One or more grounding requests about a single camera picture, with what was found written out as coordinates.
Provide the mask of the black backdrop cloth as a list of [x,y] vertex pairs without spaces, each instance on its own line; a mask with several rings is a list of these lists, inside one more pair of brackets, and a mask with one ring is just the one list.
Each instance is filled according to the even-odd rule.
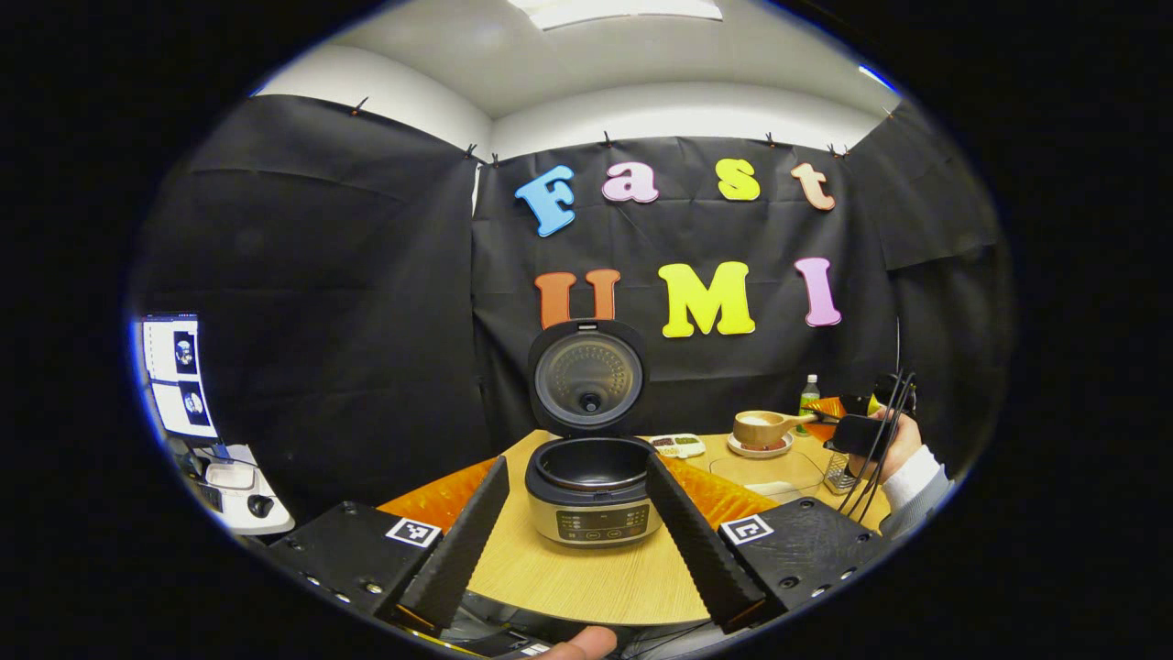
[[950,475],[990,435],[1013,354],[992,202],[899,108],[847,156],[735,137],[621,138],[477,164],[331,102],[238,107],[169,176],[131,284],[198,317],[211,422],[305,523],[384,504],[540,426],[540,311],[617,321],[650,370],[638,435],[795,411],[814,373],[863,394],[908,369]]

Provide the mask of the white round plate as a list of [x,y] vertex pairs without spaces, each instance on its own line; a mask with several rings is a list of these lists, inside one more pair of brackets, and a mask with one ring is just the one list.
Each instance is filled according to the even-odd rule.
[[750,460],[766,460],[788,454],[794,443],[795,438],[789,433],[767,445],[745,445],[739,442],[735,434],[728,434],[728,451]]

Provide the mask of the computer monitor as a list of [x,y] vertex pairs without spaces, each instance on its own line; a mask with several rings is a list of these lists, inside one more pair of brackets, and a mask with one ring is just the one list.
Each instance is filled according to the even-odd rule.
[[203,388],[201,319],[194,313],[144,317],[143,365],[150,399],[167,433],[213,445],[221,442]]

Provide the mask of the grey rice cooker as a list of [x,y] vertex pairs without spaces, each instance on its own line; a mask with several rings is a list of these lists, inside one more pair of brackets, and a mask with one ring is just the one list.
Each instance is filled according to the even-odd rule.
[[615,319],[554,324],[533,342],[533,416],[552,438],[533,450],[524,484],[545,539],[616,547],[662,528],[646,489],[653,448],[629,421],[646,380],[640,334]]

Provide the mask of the white desk machine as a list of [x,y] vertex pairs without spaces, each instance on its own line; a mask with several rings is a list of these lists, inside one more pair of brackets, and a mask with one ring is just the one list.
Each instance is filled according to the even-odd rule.
[[287,535],[296,526],[292,513],[267,484],[248,445],[195,447],[194,455],[209,460],[201,496],[231,535]]

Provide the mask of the clear wire chopstick holder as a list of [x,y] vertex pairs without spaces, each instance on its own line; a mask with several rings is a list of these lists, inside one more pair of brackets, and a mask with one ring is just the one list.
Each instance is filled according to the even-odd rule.
[[859,477],[850,471],[854,455],[832,453],[823,472],[823,484],[834,496],[846,496],[859,484]]

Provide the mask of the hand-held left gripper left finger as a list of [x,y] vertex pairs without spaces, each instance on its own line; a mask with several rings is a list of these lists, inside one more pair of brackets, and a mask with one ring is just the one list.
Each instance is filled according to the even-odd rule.
[[499,456],[448,533],[345,501],[269,544],[264,556],[361,617],[436,635],[452,626],[509,495],[510,469]]

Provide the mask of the large ceiling light panel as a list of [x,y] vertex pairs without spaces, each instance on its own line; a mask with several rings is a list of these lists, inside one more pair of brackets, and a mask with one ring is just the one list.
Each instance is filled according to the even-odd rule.
[[700,18],[723,21],[713,0],[508,0],[540,30],[605,18]]

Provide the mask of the clear box of white rice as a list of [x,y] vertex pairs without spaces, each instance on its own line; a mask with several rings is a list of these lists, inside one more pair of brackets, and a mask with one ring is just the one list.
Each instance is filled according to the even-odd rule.
[[794,450],[769,458],[725,456],[711,461],[708,472],[761,494],[779,504],[816,496],[818,487],[823,479],[821,469],[807,456]]

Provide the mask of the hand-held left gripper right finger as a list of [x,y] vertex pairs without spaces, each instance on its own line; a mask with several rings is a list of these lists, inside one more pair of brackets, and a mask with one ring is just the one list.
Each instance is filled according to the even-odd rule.
[[822,501],[801,498],[708,526],[662,460],[646,460],[646,489],[708,617],[725,633],[822,603],[891,550]]

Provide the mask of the wooden spoon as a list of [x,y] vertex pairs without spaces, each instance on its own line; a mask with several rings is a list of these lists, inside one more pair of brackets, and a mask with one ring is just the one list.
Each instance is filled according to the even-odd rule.
[[[771,423],[771,426],[753,426],[753,423],[738,422],[738,416],[745,416],[745,414],[759,414],[760,416],[771,419],[773,423]],[[820,419],[815,411],[806,414],[806,416],[800,416],[800,414],[799,416],[792,416],[792,414],[779,411],[739,411],[734,417],[733,434],[735,434],[739,442],[743,442],[745,445],[767,445],[784,437],[784,434],[791,434],[796,426],[836,424],[838,421],[839,419],[823,421],[823,419]]]

